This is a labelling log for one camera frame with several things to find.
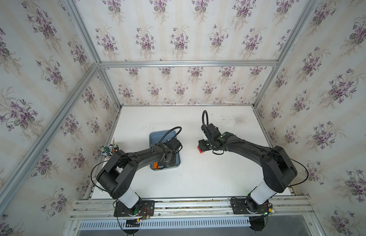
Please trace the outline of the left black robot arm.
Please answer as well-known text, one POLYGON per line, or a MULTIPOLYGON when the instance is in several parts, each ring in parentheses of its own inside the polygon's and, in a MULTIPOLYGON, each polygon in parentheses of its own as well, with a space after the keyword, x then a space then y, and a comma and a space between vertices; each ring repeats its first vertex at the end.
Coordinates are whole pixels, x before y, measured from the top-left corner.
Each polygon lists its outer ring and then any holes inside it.
POLYGON ((141 198, 130 187, 136 172, 153 163, 163 167, 170 165, 182 148, 181 142, 172 138, 138 152, 119 150, 105 162, 96 180, 113 199, 119 200, 128 209, 137 208, 141 198))

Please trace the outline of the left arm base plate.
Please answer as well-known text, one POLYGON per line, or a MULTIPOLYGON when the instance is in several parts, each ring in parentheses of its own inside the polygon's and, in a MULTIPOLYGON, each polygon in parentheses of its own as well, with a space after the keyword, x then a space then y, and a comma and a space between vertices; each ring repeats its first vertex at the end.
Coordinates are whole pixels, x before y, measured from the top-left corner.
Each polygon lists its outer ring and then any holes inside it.
POLYGON ((154 215, 155 201, 153 200, 139 200, 132 208, 127 208, 119 200, 113 203, 115 208, 114 217, 138 217, 150 218, 154 215))

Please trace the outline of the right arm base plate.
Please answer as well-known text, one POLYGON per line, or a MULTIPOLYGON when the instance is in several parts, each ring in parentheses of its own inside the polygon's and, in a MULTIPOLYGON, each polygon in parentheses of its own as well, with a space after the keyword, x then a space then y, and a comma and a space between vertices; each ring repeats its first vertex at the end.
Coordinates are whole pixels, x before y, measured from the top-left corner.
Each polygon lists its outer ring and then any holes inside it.
POLYGON ((266 201, 259 205, 251 198, 235 198, 230 199, 233 214, 261 214, 269 215, 272 212, 272 203, 266 201))

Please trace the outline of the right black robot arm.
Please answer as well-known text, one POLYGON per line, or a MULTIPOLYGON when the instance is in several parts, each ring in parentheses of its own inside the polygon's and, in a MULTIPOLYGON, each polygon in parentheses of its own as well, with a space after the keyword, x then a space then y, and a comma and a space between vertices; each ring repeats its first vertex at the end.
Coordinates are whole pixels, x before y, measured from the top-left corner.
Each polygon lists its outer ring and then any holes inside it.
POLYGON ((243 140, 233 133, 221 133, 213 124, 202 125, 205 138, 198 141, 200 152, 223 151, 236 153, 262 168, 263 181, 246 197, 249 211, 256 212, 269 198, 282 193, 297 176, 297 170, 285 150, 276 146, 265 147, 243 140))

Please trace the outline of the blue-grey plastic tray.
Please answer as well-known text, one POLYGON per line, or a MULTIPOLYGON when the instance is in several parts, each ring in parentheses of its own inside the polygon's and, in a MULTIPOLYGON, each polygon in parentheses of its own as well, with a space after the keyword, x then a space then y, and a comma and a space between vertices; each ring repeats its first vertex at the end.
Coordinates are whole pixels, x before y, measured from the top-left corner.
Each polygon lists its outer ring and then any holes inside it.
MULTIPOLYGON (((151 146, 156 146, 157 144, 159 143, 162 143, 162 150, 165 151, 165 153, 162 154, 162 157, 164 156, 164 154, 168 153, 168 152, 172 152, 168 145, 167 142, 170 141, 174 136, 176 135, 176 131, 173 130, 171 131, 170 133, 168 132, 168 130, 164 130, 164 131, 156 131, 156 132, 153 132, 149 135, 149 144, 151 146)), ((153 170, 153 165, 154 163, 150 164, 150 168, 153 170)), ((159 168, 157 170, 154 170, 154 171, 159 171, 159 170, 162 170, 162 169, 171 169, 171 168, 177 168, 179 167, 181 164, 181 158, 180 158, 180 154, 179 153, 176 153, 176 165, 174 167, 170 167, 170 168, 159 168)))

